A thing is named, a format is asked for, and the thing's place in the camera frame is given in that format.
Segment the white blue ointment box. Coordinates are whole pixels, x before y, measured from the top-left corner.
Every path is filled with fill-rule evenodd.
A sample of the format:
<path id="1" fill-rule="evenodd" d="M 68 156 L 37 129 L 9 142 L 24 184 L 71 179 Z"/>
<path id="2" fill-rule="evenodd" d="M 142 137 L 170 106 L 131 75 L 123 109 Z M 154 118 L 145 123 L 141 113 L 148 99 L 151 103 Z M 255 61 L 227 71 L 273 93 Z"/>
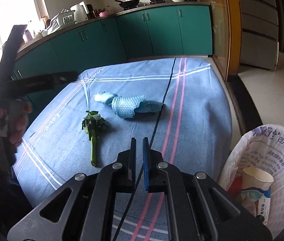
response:
<path id="1" fill-rule="evenodd" d="M 269 220 L 270 206 L 271 206 L 271 188 L 264 191 L 258 192 L 257 205 L 257 216 L 262 216 L 263 224 L 266 226 Z"/>

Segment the white plastic trash bag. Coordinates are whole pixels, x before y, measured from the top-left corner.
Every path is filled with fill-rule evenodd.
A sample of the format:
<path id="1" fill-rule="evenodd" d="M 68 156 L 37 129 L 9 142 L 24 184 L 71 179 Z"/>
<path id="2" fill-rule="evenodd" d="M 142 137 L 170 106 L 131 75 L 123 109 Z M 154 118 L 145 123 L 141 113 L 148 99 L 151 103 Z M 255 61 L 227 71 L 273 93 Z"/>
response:
<path id="1" fill-rule="evenodd" d="M 218 184 L 228 190 L 246 167 L 256 167 L 273 176 L 271 206 L 266 227 L 273 238 L 284 240 L 284 127 L 262 125 L 241 137 L 229 155 Z"/>

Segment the teal kitchen cabinets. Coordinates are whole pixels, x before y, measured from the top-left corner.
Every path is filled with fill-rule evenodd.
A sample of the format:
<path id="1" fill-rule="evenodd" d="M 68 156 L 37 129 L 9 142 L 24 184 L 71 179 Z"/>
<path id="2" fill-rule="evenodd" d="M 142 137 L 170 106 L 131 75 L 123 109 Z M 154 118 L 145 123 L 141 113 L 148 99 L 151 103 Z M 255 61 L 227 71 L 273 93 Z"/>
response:
<path id="1" fill-rule="evenodd" d="M 122 64 L 152 57 L 211 56 L 211 6 L 164 3 L 65 27 L 17 54 L 14 79 Z"/>

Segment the red snack bag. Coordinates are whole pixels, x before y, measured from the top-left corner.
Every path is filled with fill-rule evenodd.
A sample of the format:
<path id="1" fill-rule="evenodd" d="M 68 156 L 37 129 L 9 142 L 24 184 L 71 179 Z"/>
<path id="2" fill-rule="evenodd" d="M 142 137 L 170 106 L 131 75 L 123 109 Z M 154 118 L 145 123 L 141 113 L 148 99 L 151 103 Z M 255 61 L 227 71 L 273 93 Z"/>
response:
<path id="1" fill-rule="evenodd" d="M 236 176 L 231 186 L 228 188 L 227 193 L 231 197 L 236 198 L 241 193 L 241 186 L 242 186 L 242 176 Z"/>

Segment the white dish rack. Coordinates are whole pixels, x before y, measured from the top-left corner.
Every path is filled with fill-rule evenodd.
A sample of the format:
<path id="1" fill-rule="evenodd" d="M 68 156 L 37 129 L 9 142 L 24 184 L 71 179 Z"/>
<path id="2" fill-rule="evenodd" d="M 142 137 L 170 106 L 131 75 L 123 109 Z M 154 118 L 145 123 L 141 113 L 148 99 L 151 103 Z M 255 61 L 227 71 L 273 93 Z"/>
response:
<path id="1" fill-rule="evenodd" d="M 76 23 L 75 11 L 64 10 L 63 12 L 54 16 L 54 18 L 50 21 L 50 25 L 41 31 L 41 35 L 45 37 L 74 23 Z"/>

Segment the white paper cup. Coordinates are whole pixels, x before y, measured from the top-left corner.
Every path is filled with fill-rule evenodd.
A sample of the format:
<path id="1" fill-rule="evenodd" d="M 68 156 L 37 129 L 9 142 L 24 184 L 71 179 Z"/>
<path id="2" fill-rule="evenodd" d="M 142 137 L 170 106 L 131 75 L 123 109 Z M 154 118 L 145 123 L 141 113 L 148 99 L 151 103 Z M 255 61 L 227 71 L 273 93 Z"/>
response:
<path id="1" fill-rule="evenodd" d="M 273 176 L 266 171 L 252 166 L 243 169 L 240 193 L 242 205 L 254 216 L 257 216 L 258 192 L 271 188 L 273 181 Z"/>

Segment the blue plaid tablecloth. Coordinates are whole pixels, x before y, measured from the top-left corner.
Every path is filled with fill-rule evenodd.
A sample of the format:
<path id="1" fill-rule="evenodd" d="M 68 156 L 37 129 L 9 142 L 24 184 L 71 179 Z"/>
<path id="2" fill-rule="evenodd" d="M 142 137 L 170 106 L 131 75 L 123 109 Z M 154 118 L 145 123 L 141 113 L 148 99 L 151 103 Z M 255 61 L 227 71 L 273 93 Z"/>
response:
<path id="1" fill-rule="evenodd" d="M 118 117 L 94 96 L 108 92 L 146 96 L 162 102 L 161 113 Z M 109 122 L 97 140 L 97 166 L 82 130 L 86 111 Z M 15 175 L 32 206 L 37 206 L 76 173 L 91 175 L 116 161 L 136 139 L 134 196 L 116 197 L 113 231 L 118 240 L 168 240 L 163 195 L 145 191 L 143 139 L 180 171 L 218 176 L 230 152 L 231 114 L 224 89 L 209 58 L 167 58 L 86 70 L 65 87 L 29 126 L 18 148 Z"/>

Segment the green vegetable stalk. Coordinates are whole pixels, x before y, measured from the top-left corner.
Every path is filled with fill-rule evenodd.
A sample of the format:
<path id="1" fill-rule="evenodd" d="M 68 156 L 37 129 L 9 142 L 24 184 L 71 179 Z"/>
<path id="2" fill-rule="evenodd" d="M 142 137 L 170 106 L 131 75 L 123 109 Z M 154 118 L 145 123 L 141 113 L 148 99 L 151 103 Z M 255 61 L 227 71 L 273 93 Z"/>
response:
<path id="1" fill-rule="evenodd" d="M 88 135 L 91 143 L 90 162 L 91 165 L 97 166 L 97 140 L 99 135 L 109 128 L 109 122 L 105 120 L 98 111 L 86 111 L 86 116 L 82 120 L 82 130 Z"/>

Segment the light blue cleaning cloth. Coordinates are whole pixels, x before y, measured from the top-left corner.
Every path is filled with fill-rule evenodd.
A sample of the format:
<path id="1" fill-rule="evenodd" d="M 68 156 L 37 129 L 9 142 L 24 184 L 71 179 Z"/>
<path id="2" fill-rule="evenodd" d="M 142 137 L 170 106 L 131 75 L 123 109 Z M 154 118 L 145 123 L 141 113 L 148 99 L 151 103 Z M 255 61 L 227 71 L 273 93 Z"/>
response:
<path id="1" fill-rule="evenodd" d="M 146 96 L 124 97 L 102 92 L 94 96 L 96 102 L 111 106 L 112 111 L 122 119 L 132 119 L 136 113 L 157 113 L 163 103 L 148 100 Z"/>

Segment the black frying pan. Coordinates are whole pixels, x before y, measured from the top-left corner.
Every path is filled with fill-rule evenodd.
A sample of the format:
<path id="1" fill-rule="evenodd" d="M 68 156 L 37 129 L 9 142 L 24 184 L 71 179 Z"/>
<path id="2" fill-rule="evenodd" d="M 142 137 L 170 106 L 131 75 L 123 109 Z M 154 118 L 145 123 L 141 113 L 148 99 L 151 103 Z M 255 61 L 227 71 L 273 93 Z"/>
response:
<path id="1" fill-rule="evenodd" d="M 118 5 L 122 7 L 124 10 L 127 10 L 127 9 L 136 8 L 140 0 L 129 0 L 129 1 L 115 0 L 115 2 L 118 2 Z"/>

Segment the grey refrigerator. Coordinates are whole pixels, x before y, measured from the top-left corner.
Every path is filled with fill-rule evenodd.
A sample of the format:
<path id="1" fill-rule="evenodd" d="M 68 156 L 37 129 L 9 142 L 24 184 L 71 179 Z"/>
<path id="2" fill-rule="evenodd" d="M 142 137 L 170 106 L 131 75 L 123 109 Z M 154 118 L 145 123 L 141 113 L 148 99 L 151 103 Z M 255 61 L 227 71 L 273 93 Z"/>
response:
<path id="1" fill-rule="evenodd" d="M 278 59 L 276 0 L 239 2 L 242 26 L 240 62 L 273 71 Z"/>

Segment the wooden door frame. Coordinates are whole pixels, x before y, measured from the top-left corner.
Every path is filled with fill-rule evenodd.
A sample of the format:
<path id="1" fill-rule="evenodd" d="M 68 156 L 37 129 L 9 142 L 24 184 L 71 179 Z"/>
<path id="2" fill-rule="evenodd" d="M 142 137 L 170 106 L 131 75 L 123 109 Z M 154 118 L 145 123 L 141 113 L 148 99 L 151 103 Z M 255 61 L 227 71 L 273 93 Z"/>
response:
<path id="1" fill-rule="evenodd" d="M 201 0 L 210 4 L 213 60 L 227 81 L 238 73 L 241 55 L 241 10 L 239 0 Z"/>

